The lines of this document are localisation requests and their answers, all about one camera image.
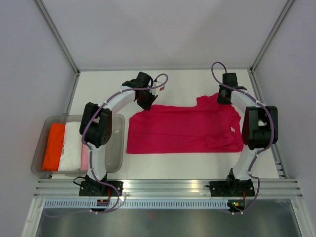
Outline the magenta t shirt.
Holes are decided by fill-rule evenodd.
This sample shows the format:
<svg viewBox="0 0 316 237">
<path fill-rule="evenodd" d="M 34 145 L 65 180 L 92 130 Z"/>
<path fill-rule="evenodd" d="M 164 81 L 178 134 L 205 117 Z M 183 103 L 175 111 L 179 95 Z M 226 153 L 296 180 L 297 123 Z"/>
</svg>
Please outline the magenta t shirt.
<svg viewBox="0 0 316 237">
<path fill-rule="evenodd" d="M 239 153 L 240 115 L 217 94 L 197 98 L 192 107 L 153 105 L 129 120 L 127 153 Z"/>
</svg>

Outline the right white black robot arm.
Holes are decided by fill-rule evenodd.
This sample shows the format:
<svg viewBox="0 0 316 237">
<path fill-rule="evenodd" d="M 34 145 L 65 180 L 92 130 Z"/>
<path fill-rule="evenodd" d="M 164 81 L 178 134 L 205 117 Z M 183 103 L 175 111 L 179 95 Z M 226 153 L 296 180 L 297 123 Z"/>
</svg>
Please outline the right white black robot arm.
<svg viewBox="0 0 316 237">
<path fill-rule="evenodd" d="M 226 191 L 237 195 L 243 189 L 242 181 L 256 177 L 251 169 L 258 155 L 278 140 L 278 117 L 275 106 L 267 106 L 239 86 L 236 73 L 223 73 L 219 83 L 217 102 L 235 105 L 244 114 L 241 137 L 243 149 L 236 165 L 231 169 L 231 180 L 226 181 Z"/>
</svg>

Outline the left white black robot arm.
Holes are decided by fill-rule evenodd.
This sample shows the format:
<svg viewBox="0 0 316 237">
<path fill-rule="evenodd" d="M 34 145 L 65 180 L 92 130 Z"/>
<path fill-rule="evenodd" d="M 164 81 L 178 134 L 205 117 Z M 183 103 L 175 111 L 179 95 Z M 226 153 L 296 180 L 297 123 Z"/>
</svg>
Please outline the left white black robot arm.
<svg viewBox="0 0 316 237">
<path fill-rule="evenodd" d="M 88 171 L 86 181 L 92 182 L 90 189 L 98 196 L 107 192 L 107 170 L 105 155 L 102 151 L 109 142 L 113 117 L 130 103 L 136 102 L 139 107 L 149 111 L 153 102 L 158 97 L 158 92 L 164 89 L 165 82 L 153 79 L 144 72 L 139 72 L 137 77 L 125 81 L 119 90 L 99 104 L 89 102 L 84 108 L 79 132 L 81 141 L 88 149 Z"/>
</svg>

